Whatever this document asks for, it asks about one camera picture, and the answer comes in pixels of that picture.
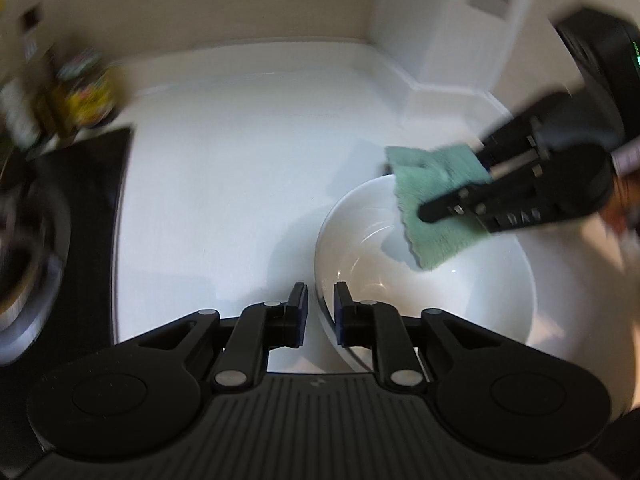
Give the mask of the person's right hand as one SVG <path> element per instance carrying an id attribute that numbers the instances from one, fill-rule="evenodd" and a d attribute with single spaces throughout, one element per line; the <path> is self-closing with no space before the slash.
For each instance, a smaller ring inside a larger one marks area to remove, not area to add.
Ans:
<path id="1" fill-rule="evenodd" d="M 629 232 L 639 234 L 640 170 L 613 179 L 613 193 L 599 211 L 599 217 L 610 232 L 621 237 Z"/>

